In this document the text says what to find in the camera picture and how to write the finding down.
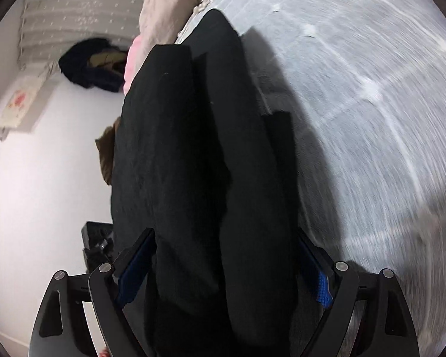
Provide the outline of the large black coat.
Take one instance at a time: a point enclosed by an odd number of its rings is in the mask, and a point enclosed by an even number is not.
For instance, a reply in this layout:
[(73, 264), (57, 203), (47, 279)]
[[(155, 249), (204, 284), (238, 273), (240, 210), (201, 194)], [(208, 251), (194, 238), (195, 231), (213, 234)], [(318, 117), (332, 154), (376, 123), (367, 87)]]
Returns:
[(111, 196), (117, 250), (155, 231), (125, 307), (147, 355), (302, 353), (320, 311), (296, 179), (291, 117), (261, 113), (220, 11), (151, 50), (125, 96)]

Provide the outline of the folded brown garment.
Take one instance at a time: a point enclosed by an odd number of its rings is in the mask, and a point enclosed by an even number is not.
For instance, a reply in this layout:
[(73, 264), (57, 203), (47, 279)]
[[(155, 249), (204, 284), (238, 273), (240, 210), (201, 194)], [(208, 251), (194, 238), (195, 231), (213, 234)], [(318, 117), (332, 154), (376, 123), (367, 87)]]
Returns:
[(95, 140), (96, 148), (99, 153), (100, 172), (107, 185), (112, 184), (115, 142), (120, 122), (121, 118), (118, 117), (112, 126), (106, 127), (101, 137)]

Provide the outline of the light blue fringed bedspread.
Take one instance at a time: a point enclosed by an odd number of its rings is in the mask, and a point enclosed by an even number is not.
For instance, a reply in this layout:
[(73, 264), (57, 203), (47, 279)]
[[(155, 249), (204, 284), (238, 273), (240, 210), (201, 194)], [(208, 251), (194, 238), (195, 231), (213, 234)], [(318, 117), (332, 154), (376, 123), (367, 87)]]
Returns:
[(422, 356), (446, 347), (446, 18), (432, 0), (210, 0), (262, 107), (292, 115), (304, 228), (398, 276)]

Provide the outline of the grey star patterned curtain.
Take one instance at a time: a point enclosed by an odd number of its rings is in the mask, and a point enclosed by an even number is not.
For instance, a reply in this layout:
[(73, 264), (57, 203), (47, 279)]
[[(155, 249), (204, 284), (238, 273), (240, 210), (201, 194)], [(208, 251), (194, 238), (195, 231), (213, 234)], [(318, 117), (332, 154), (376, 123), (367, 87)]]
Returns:
[(56, 63), (72, 45), (90, 38), (127, 49), (139, 33), (142, 5), (143, 0), (24, 0), (18, 62)]

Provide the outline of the beige pink duvet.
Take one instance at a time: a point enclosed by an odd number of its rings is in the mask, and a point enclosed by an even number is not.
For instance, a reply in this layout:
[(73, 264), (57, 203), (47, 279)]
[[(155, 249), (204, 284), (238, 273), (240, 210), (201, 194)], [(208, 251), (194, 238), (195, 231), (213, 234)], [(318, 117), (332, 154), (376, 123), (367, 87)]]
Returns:
[(125, 65), (123, 92), (132, 81), (147, 55), (156, 44), (172, 44), (196, 7), (205, 0), (143, 0), (139, 33), (131, 44)]

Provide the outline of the dark clothes hanging on wall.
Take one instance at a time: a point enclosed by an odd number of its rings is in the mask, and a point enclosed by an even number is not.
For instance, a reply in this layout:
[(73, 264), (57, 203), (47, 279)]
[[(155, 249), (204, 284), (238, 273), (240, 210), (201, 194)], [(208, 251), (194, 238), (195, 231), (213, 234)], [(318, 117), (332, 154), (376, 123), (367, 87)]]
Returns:
[(128, 52), (105, 38), (91, 38), (73, 45), (59, 59), (61, 73), (85, 89), (119, 93), (124, 85)]

